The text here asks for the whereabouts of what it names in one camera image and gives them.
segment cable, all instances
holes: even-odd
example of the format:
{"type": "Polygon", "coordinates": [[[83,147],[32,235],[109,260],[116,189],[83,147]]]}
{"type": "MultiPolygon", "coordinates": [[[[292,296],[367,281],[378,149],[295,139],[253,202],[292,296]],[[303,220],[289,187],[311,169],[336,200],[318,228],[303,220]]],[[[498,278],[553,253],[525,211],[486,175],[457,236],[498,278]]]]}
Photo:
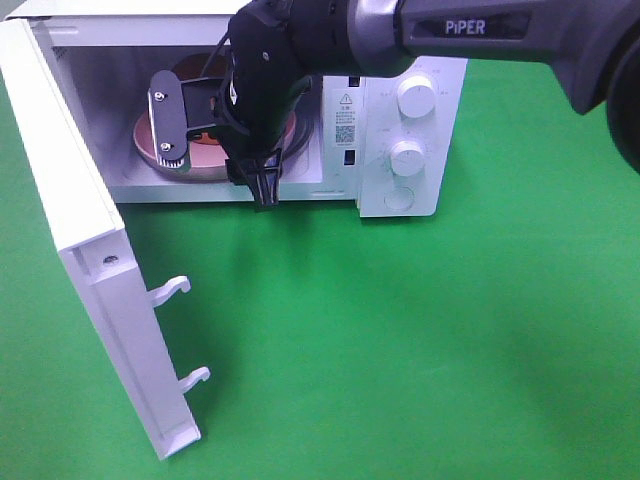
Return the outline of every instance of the cable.
{"type": "Polygon", "coordinates": [[[209,70],[209,68],[213,65],[213,62],[215,61],[216,57],[220,53],[220,50],[222,50],[222,47],[224,47],[224,44],[226,43],[227,40],[229,40],[229,31],[227,31],[227,33],[223,35],[223,37],[220,39],[220,42],[218,43],[218,46],[215,48],[213,52],[211,52],[211,55],[209,55],[207,62],[204,64],[204,67],[200,72],[201,77],[204,77],[204,74],[206,73],[206,71],[209,70]]]}

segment qr code sticker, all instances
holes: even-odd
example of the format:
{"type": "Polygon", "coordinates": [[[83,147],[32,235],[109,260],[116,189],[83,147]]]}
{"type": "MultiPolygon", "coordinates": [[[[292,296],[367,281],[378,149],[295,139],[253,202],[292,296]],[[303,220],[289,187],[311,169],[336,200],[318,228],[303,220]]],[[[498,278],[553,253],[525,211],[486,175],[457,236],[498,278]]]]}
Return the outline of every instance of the qr code sticker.
{"type": "Polygon", "coordinates": [[[336,127],[336,143],[354,143],[355,141],[355,125],[341,125],[336,127]]]}

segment green surface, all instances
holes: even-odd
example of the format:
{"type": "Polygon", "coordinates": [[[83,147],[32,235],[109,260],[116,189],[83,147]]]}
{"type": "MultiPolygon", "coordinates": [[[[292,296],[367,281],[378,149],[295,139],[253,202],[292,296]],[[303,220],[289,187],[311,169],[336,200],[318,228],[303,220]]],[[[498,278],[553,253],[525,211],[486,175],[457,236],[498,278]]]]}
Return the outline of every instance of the green surface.
{"type": "Polygon", "coordinates": [[[178,374],[213,373],[165,462],[0,111],[0,478],[640,478],[640,178],[545,67],[472,64],[430,219],[121,207],[148,285],[192,280],[178,374]]]}

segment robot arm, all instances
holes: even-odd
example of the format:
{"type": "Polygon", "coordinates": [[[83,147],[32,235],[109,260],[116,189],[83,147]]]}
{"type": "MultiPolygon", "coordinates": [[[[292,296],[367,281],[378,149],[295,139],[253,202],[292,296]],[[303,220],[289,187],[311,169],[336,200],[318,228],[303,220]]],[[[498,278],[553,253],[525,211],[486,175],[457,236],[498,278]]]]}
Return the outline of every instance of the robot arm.
{"type": "MultiPolygon", "coordinates": [[[[549,64],[578,113],[608,100],[612,136],[640,171],[639,0],[254,0],[228,37],[230,68],[211,90],[212,118],[186,136],[216,136],[230,179],[261,206],[278,202],[285,125],[310,75],[394,77],[422,55],[549,64]]],[[[152,90],[179,88],[158,75],[173,84],[152,90]]],[[[154,123],[171,122],[150,101],[154,123]]]]}

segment microwave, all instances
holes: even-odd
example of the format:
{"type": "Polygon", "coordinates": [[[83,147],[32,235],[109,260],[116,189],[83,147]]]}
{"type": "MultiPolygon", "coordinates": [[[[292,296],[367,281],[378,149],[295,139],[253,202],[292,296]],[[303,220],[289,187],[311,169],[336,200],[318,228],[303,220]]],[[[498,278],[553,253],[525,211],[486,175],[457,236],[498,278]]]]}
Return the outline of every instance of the microwave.
{"type": "MultiPolygon", "coordinates": [[[[215,142],[193,146],[202,162],[180,175],[145,146],[153,75],[206,57],[244,3],[28,0],[0,23],[0,68],[56,249],[159,458],[200,438],[184,394],[210,373],[177,378],[154,309],[189,280],[147,288],[115,205],[252,201],[215,142]]],[[[397,78],[314,78],[287,131],[297,148],[280,200],[433,214],[466,66],[422,57],[397,78]]]]}

